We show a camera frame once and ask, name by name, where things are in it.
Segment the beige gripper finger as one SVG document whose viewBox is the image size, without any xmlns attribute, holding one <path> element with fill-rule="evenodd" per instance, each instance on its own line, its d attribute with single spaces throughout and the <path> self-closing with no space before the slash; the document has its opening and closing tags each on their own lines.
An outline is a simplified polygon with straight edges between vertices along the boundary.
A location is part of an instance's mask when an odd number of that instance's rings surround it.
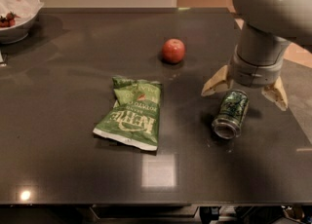
<svg viewBox="0 0 312 224">
<path fill-rule="evenodd" d="M 288 98 L 281 78 L 278 78 L 273 84 L 265 86 L 261 93 L 280 110 L 286 111 L 288 109 Z"/>
<path fill-rule="evenodd" d="M 204 84 L 201 96 L 210 96 L 215 93 L 227 92 L 232 86 L 233 80 L 229 76 L 228 66 L 224 65 Z"/>
</svg>

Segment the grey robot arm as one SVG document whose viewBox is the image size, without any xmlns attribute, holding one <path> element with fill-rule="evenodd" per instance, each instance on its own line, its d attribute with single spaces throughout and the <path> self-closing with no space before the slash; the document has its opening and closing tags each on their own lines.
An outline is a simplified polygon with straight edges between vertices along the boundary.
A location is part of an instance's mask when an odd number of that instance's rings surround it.
<svg viewBox="0 0 312 224">
<path fill-rule="evenodd" d="M 226 92 L 234 83 L 260 88 L 281 110 L 288 99 L 280 77 L 284 52 L 295 43 L 312 51 L 312 0 L 232 0 L 244 21 L 233 57 L 206 82 L 202 95 Z"/>
</svg>

